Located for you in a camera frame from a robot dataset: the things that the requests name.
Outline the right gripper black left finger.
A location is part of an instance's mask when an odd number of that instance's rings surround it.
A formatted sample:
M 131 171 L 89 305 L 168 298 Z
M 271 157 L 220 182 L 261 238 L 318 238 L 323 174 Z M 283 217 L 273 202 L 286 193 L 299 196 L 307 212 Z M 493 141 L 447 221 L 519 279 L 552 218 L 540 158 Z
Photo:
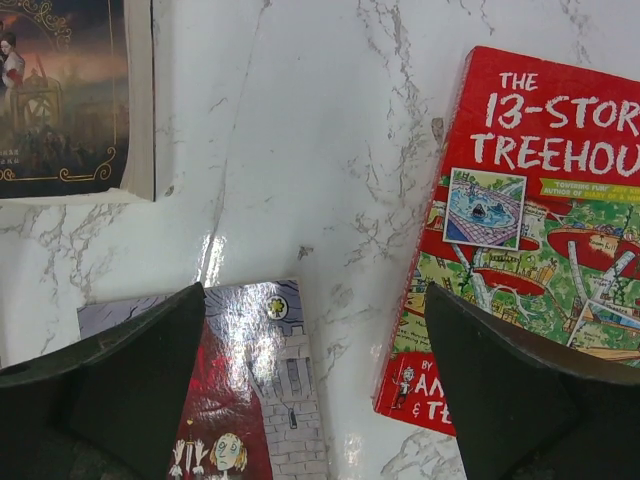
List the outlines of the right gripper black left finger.
M 163 479 L 204 324 L 195 283 L 1 371 L 4 479 Z

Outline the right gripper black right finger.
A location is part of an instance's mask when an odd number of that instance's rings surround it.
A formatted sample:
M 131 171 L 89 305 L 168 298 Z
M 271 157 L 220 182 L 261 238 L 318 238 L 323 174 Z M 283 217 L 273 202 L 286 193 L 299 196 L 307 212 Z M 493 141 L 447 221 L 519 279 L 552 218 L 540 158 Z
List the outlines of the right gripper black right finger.
M 424 318 L 469 479 L 636 479 L 639 371 L 432 283 Z

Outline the purple castle cover book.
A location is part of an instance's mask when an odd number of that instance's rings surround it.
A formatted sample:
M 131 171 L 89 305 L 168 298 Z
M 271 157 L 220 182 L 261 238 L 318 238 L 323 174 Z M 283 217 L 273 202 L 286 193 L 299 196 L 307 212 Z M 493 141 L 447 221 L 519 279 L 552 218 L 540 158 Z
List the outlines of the purple castle cover book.
M 168 479 L 326 479 L 299 285 L 209 287 Z

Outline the dark Tale of Two Cities book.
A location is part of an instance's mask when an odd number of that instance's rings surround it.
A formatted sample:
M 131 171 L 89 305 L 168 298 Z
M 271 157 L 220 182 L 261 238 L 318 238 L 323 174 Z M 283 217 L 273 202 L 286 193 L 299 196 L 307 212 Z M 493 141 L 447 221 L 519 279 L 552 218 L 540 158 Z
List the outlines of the dark Tale of Two Cities book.
M 1 5 L 1 199 L 156 196 L 153 5 Z

